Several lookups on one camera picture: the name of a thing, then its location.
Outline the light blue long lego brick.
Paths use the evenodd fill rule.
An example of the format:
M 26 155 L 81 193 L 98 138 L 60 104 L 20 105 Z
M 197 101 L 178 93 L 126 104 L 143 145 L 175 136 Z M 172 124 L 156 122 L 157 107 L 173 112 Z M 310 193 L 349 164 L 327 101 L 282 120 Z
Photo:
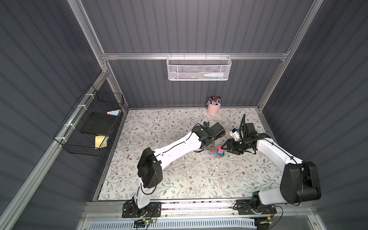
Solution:
M 225 156 L 225 152 L 210 152 L 209 153 L 210 155 L 212 155 L 212 156 L 215 156 L 216 158 L 222 158 L 222 157 L 224 157 Z

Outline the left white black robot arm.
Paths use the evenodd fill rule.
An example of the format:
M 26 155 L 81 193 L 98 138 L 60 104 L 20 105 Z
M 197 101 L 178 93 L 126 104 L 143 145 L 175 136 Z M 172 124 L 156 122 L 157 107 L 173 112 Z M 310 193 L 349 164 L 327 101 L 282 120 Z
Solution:
M 137 165 L 139 187 L 132 198 L 136 211 L 147 209 L 151 195 L 163 180 L 163 170 L 169 164 L 191 151 L 210 146 L 224 135 L 225 130 L 219 123 L 213 126 L 196 124 L 188 134 L 167 146 L 155 150 L 146 148 Z

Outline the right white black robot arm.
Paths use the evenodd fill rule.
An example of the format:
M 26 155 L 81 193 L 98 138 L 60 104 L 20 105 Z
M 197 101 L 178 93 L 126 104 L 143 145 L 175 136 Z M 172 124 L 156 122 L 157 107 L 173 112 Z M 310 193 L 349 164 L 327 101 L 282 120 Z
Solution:
M 230 132 L 222 148 L 232 154 L 263 153 L 281 171 L 278 187 L 253 192 L 250 207 L 255 213 L 277 204 L 298 205 L 301 202 L 319 200 L 322 196 L 317 166 L 303 161 L 280 147 L 266 133 L 258 133 L 252 123 L 243 116 L 239 128 Z

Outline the pink pen cup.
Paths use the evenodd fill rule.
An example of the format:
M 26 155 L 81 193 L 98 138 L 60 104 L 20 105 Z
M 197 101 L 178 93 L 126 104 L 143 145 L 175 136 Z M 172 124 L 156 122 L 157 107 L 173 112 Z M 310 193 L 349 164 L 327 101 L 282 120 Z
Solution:
M 216 116 L 219 112 L 219 109 L 221 107 L 221 104 L 208 104 L 208 113 L 211 116 Z

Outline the floral table mat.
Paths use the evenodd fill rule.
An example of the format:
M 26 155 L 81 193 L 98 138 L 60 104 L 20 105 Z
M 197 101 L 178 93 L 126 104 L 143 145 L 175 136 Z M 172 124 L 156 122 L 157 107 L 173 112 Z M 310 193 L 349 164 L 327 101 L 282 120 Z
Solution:
M 225 108 L 215 116 L 204 108 L 131 110 L 109 165 L 99 201 L 130 199 L 138 183 L 137 164 L 144 149 L 158 149 L 188 134 L 195 124 L 220 123 L 226 131 L 238 128 L 241 118 L 265 131 L 256 108 Z M 216 158 L 208 151 L 190 152 L 163 171 L 154 199 L 239 198 L 275 188 L 281 171 L 264 154 L 226 153 Z

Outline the markers in cup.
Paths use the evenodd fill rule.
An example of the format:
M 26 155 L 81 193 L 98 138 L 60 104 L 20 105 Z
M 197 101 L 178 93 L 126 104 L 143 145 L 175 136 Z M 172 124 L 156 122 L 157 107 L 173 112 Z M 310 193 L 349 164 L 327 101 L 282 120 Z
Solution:
M 211 96 L 208 99 L 207 105 L 221 105 L 221 97 Z

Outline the white bottle in basket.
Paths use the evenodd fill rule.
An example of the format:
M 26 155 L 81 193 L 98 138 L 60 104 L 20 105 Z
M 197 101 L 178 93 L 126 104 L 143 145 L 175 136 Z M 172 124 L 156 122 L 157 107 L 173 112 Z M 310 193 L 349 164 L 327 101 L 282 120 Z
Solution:
M 203 75 L 205 78 L 223 78 L 224 73 L 223 72 L 211 72 L 211 73 L 205 73 Z

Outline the pastel sticky note pad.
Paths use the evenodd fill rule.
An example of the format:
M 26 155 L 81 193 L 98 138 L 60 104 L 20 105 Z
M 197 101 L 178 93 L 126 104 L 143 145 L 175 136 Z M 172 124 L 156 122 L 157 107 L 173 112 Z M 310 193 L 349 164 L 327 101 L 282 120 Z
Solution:
M 113 111 L 108 111 L 107 114 L 112 115 L 112 116 L 118 116 L 120 112 L 121 110 L 113 110 Z

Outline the yellow sticky notes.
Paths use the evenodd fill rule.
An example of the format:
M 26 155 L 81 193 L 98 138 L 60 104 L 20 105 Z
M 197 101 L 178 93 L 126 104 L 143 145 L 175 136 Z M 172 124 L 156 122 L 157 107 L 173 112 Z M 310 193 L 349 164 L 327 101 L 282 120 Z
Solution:
M 108 139 L 108 136 L 95 136 L 95 149 L 107 147 Z

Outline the black notebook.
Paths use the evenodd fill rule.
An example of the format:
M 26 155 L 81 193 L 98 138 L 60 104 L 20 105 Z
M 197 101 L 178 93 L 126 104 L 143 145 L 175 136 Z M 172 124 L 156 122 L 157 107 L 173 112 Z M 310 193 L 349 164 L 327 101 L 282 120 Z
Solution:
M 116 116 L 92 112 L 81 128 L 81 133 L 106 136 L 116 121 Z

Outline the small green circuit board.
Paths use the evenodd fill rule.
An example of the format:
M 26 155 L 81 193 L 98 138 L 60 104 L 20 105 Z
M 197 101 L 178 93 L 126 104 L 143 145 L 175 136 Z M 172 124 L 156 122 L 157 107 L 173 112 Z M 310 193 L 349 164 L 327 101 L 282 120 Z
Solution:
M 151 224 L 154 224 L 156 222 L 156 219 L 138 219 L 135 220 L 133 223 L 133 227 L 138 229 L 138 228 L 148 228 Z

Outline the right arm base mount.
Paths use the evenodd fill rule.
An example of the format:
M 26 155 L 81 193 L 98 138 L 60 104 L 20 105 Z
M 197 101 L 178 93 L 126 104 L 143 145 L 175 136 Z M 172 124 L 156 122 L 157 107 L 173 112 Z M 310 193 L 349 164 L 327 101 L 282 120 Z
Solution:
M 263 205 L 258 201 L 252 201 L 251 199 L 238 199 L 233 205 L 233 210 L 238 211 L 239 215 L 269 215 L 274 216 L 277 214 L 276 207 L 273 205 Z

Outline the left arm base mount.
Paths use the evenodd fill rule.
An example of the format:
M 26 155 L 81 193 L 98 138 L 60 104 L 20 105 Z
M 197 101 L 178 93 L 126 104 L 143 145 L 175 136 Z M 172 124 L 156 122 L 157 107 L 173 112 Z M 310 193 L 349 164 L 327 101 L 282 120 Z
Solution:
M 161 216 L 162 202 L 150 202 L 139 209 L 133 200 L 127 201 L 122 207 L 122 218 L 156 218 Z

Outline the aluminium rail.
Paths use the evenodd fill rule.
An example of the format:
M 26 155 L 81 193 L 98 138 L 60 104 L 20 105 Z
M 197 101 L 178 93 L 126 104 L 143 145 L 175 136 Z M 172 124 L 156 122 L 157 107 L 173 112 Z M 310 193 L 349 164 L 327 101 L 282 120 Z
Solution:
M 235 198 L 209 199 L 168 199 L 161 200 L 161 219 L 174 218 L 204 218 L 204 217 L 235 217 L 239 212 L 233 207 Z M 122 219 L 125 201 L 94 201 L 87 202 L 81 220 L 115 220 Z M 280 216 L 308 216 L 316 214 L 316 208 L 311 202 L 295 205 L 277 205 L 277 214 Z

